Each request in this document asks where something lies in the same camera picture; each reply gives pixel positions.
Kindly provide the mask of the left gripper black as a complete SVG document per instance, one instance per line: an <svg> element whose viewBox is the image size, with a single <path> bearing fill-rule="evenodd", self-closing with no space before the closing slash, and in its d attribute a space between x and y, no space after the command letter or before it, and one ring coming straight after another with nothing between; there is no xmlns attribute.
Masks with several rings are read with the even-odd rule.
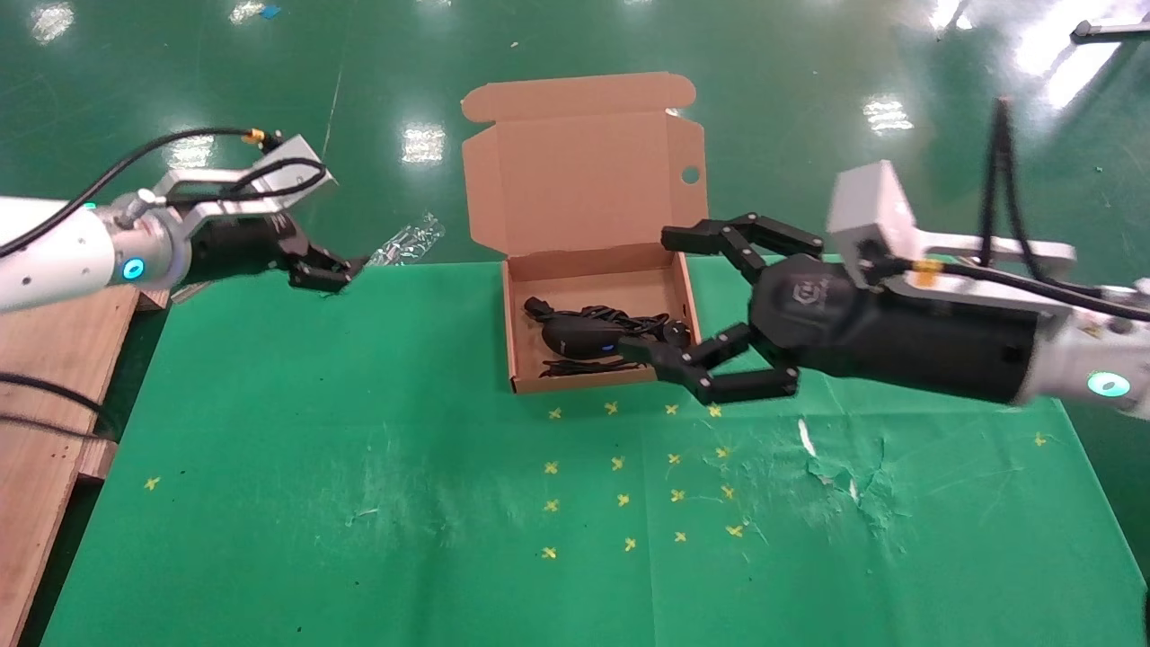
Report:
<svg viewBox="0 0 1150 647"><path fill-rule="evenodd" d="M283 214L220 218L207 222L190 238L185 282L222 282L233 276L286 270L293 288L337 294L356 278L370 254L342 257L313 242Z"/></svg>

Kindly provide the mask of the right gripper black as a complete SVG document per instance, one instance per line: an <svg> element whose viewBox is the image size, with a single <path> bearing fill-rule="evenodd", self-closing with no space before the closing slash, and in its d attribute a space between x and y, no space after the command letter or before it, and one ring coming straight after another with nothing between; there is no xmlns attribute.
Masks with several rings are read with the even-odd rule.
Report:
<svg viewBox="0 0 1150 647"><path fill-rule="evenodd" d="M649 365L658 382L682 386L702 405L793 396L800 368L888 382L889 355L879 336L889 292L860 288L843 263L818 261L823 241L816 234L744 214L703 218L693 226L664 226L661 245L673 253L722 255L752 282L747 323L726 328L693 347L678 349L637 337L620 340L621 359ZM788 259L767 265L758 247ZM713 372L747 351L758 352L768 368Z"/></svg>

